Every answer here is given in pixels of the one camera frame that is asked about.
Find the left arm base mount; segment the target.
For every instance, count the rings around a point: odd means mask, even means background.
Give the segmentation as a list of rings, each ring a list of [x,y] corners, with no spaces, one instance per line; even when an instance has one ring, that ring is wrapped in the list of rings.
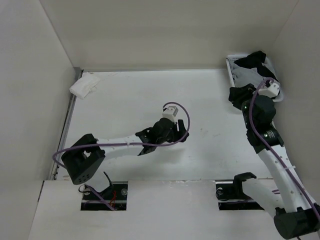
[[[128,182],[113,182],[113,187],[99,195],[115,210],[126,211],[128,199]],[[81,185],[78,192],[82,194],[81,211],[112,211],[102,200],[91,192],[86,185]]]

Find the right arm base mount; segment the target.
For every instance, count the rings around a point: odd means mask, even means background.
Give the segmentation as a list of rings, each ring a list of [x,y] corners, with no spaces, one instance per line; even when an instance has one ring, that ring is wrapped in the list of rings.
[[[220,211],[264,210],[252,198],[242,193],[237,193],[232,180],[216,181],[215,187],[215,196]]]

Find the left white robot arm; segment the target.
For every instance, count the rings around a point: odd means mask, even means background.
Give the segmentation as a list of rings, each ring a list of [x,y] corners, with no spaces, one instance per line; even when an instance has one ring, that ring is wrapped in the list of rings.
[[[182,119],[174,123],[164,117],[152,127],[124,138],[95,138],[88,133],[63,153],[61,160],[74,185],[90,186],[100,199],[105,200],[112,195],[112,186],[109,178],[102,179],[102,176],[107,175],[102,167],[103,161],[150,154],[158,145],[174,143],[185,133]]]

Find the grey tank top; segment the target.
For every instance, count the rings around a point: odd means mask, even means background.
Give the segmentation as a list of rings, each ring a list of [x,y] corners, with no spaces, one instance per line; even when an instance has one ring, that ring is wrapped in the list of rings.
[[[245,68],[234,64],[231,74],[234,80],[234,85],[237,88],[252,84],[255,88],[264,80],[263,76],[258,73],[256,67]]]

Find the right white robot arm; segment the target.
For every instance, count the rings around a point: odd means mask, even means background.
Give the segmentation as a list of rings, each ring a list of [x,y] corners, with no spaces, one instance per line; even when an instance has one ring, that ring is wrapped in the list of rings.
[[[245,172],[234,177],[233,194],[240,199],[251,198],[259,204],[272,217],[276,230],[286,240],[318,232],[320,206],[304,188],[274,127],[274,101],[258,94],[252,84],[231,87],[228,100],[241,110],[247,140],[277,187],[273,192],[253,173]]]

